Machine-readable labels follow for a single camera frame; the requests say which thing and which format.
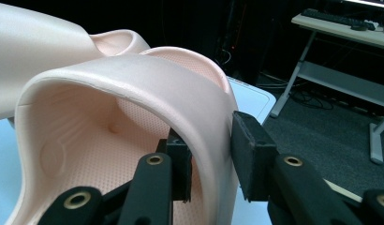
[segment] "black cable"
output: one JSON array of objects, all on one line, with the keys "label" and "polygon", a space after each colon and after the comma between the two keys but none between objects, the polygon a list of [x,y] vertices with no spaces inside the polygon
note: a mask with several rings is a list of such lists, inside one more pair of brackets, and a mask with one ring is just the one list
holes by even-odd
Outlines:
[{"label": "black cable", "polygon": [[304,107],[311,109],[332,110],[334,108],[334,106],[328,100],[314,97],[313,94],[309,94],[305,91],[294,90],[289,97]]},{"label": "black cable", "polygon": [[214,61],[221,67],[223,68],[224,66],[226,66],[230,60],[232,59],[232,54],[229,52],[229,51],[226,51],[224,49],[221,49],[221,53],[220,55],[217,55],[215,58],[214,58]]}]

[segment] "desk leg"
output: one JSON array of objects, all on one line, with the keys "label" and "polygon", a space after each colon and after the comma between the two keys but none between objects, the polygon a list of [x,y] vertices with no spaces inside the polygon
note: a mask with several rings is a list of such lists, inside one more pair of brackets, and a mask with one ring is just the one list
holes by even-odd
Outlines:
[{"label": "desk leg", "polygon": [[295,79],[298,76],[298,72],[300,71],[301,66],[303,65],[303,60],[305,59],[305,56],[308,54],[309,48],[311,47],[311,44],[315,38],[316,31],[313,31],[311,34],[311,37],[308,40],[308,43],[306,43],[305,48],[303,49],[303,54],[300,57],[300,60],[297,63],[297,66],[294,68],[294,71],[291,75],[290,80],[288,81],[288,86],[286,87],[285,92],[280,96],[280,98],[276,101],[274,104],[272,110],[271,110],[271,117],[277,117],[282,111],[283,107],[286,104],[286,101],[288,100],[289,92],[291,90],[292,85],[295,82]]},{"label": "desk leg", "polygon": [[376,164],[382,164],[381,133],[384,131],[384,119],[378,125],[370,124],[370,159]]}]

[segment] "wire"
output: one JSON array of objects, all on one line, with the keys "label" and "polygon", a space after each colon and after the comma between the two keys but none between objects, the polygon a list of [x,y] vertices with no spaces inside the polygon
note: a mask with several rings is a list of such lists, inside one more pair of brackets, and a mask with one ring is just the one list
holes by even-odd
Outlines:
[{"label": "wire", "polygon": [[229,58],[227,59],[227,61],[225,61],[224,63],[222,63],[222,66],[224,66],[225,64],[227,64],[227,63],[230,61],[230,59],[232,58],[232,55],[230,54],[230,52],[228,52],[228,51],[226,51],[226,50],[224,50],[224,49],[222,49],[222,52],[227,53],[228,56],[229,56]]},{"label": "wire", "polygon": [[318,97],[313,97],[312,94],[308,94],[304,91],[294,91],[290,98],[295,102],[303,105],[304,107],[318,110],[332,110],[334,106],[327,100],[320,99]]},{"label": "wire", "polygon": [[[274,82],[274,83],[261,83],[261,84],[258,84],[257,87],[259,87],[259,88],[262,88],[262,89],[286,89],[286,87],[288,85],[287,81],[282,80],[282,79],[277,78],[277,77],[274,77],[273,75],[271,75],[269,73],[261,71],[259,74],[269,78],[271,81]],[[297,78],[297,80],[294,82],[292,87],[298,87],[298,86],[305,85],[305,84],[309,83],[308,81],[305,81],[305,82],[302,82],[302,83],[298,83],[301,80],[302,79],[298,79]]]},{"label": "wire", "polygon": [[218,62],[218,60],[216,60],[216,59],[214,59],[215,60],[215,62],[220,66],[221,64]]}]

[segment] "small hole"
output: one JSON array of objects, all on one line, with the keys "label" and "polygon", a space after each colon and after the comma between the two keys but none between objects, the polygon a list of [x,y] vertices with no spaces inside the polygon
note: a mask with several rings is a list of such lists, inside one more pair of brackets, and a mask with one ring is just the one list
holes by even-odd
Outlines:
[{"label": "small hole", "polygon": [[162,163],[163,161],[163,158],[160,157],[160,156],[153,156],[153,157],[148,157],[146,159],[146,162],[150,165],[157,165],[157,164],[160,164]]},{"label": "small hole", "polygon": [[151,220],[148,217],[139,217],[134,224],[135,225],[149,225],[149,224],[151,224]]},{"label": "small hole", "polygon": [[284,161],[290,166],[302,166],[303,162],[296,157],[285,157]]},{"label": "small hole", "polygon": [[64,207],[67,209],[77,209],[87,204],[91,199],[91,194],[87,191],[75,193],[64,201]]},{"label": "small hole", "polygon": [[79,204],[82,203],[86,198],[82,195],[75,196],[75,198],[70,200],[71,204]]}]

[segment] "black wall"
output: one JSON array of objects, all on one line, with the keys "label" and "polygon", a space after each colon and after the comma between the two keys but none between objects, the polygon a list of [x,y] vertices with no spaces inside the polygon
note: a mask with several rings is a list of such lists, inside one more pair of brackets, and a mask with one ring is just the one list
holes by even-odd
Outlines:
[{"label": "black wall", "polygon": [[242,3],[243,15],[233,55],[245,82],[256,84],[287,4],[287,0],[250,0]]},{"label": "black wall", "polygon": [[89,34],[138,32],[151,47],[171,45],[214,58],[227,0],[0,0],[82,26]]}]

